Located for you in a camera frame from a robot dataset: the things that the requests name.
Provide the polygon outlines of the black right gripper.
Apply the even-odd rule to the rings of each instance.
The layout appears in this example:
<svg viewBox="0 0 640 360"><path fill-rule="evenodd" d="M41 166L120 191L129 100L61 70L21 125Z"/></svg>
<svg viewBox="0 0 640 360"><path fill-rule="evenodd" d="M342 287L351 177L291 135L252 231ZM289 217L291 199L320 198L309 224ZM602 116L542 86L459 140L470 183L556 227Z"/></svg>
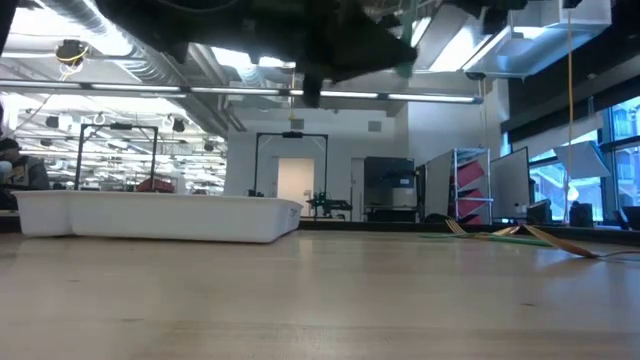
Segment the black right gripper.
<svg viewBox="0 0 640 360"><path fill-rule="evenodd" d="M527 0L443 0L481 22L483 33L500 32L507 23L510 11L523 10Z"/></svg>

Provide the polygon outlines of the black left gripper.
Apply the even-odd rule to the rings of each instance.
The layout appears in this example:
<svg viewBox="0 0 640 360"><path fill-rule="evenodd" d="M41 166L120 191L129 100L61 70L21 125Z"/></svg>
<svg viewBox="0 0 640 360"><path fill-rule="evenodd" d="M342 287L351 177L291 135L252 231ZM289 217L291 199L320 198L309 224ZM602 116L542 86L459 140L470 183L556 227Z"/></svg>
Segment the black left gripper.
<svg viewBox="0 0 640 360"><path fill-rule="evenodd" d="M244 1L239 48L252 60L298 64L302 100L317 107L326 80L335 84L412 64L417 50L399 39L400 27L394 10L366 1Z"/></svg>

